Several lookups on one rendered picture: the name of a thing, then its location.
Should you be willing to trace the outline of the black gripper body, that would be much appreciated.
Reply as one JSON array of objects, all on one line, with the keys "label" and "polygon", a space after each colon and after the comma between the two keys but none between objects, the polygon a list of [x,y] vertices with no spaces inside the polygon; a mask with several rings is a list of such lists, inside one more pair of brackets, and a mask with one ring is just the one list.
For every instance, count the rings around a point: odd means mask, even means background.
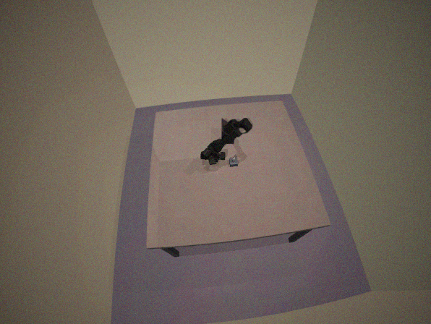
[{"label": "black gripper body", "polygon": [[215,154],[216,158],[220,158],[221,160],[225,160],[225,152]]}]

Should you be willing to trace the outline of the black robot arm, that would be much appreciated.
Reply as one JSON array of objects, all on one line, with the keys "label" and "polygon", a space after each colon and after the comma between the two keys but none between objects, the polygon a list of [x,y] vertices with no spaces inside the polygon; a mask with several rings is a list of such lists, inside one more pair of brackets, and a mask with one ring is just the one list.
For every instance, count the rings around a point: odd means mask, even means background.
[{"label": "black robot arm", "polygon": [[[245,129],[246,132],[242,133],[239,128]],[[228,124],[223,125],[224,132],[228,133],[229,135],[226,135],[222,139],[214,140],[212,143],[210,143],[208,148],[206,148],[200,154],[201,157],[205,160],[208,159],[210,165],[216,164],[218,162],[218,158],[216,158],[215,154],[219,153],[225,144],[232,141],[236,137],[240,137],[242,134],[249,132],[251,129],[252,125],[247,118],[243,118],[241,121],[232,119]]]}]

